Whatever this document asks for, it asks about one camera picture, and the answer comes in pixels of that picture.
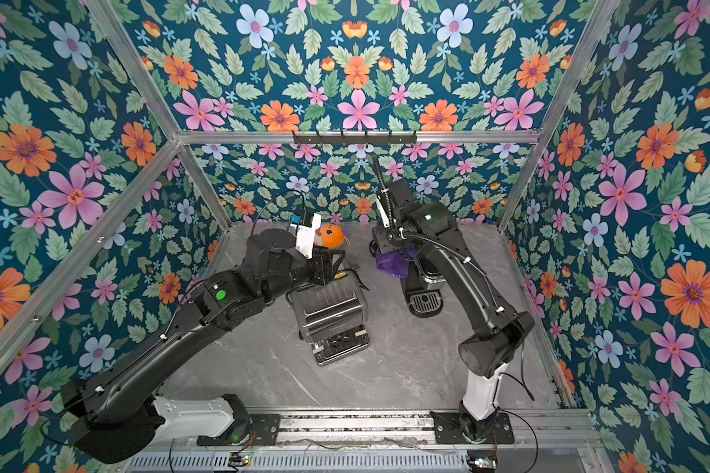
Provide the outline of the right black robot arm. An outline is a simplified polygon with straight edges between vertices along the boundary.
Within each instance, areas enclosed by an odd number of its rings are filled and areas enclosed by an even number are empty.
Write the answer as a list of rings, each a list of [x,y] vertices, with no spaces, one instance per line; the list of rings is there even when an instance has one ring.
[[[444,204],[418,202],[402,179],[381,183],[377,202],[382,225],[373,230],[375,250],[384,255],[415,252],[402,279],[406,301],[438,292],[428,282],[434,274],[450,287],[469,319],[473,334],[458,347],[469,373],[459,408],[460,429],[466,439],[480,443],[498,422],[503,374],[534,328],[534,318],[528,311],[517,311],[494,287]]]

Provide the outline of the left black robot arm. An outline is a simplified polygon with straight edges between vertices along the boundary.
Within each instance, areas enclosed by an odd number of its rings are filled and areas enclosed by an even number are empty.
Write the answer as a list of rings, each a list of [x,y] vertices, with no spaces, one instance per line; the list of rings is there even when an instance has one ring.
[[[70,443],[106,464],[122,462],[157,441],[207,438],[229,445],[250,438],[250,415],[234,394],[185,401],[159,396],[163,382],[214,341],[259,315],[277,299],[331,283],[343,250],[314,246],[305,255],[290,232],[249,236],[242,262],[201,282],[165,327],[110,369],[61,390],[75,416]]]

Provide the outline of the purple cleaning cloth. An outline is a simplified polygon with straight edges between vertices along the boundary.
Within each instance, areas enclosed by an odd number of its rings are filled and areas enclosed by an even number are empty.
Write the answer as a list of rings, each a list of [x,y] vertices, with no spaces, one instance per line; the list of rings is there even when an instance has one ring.
[[[416,260],[419,250],[416,248],[402,248],[401,250],[382,253],[375,251],[377,269],[394,278],[406,278],[409,273],[409,266]]]

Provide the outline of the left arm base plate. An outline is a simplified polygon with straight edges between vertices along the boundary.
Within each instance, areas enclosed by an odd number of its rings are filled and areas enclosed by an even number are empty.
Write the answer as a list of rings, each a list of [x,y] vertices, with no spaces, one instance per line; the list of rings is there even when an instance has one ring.
[[[250,414],[235,421],[216,438],[199,436],[200,447],[270,447],[276,444],[281,417],[277,414]]]

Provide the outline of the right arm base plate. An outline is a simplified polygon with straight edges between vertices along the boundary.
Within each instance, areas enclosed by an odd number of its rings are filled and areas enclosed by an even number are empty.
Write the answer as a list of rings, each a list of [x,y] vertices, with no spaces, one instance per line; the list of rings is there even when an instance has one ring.
[[[429,412],[434,422],[435,442],[439,445],[512,445],[515,442],[510,418],[496,410],[477,421],[469,413]]]

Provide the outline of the black capsule coffee machine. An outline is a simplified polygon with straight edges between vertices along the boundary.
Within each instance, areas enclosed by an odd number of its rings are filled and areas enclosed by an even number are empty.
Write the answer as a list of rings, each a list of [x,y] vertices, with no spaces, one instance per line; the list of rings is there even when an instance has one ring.
[[[407,263],[407,274],[400,279],[407,308],[414,317],[431,318],[444,308],[441,294],[446,279],[426,258],[418,257]]]

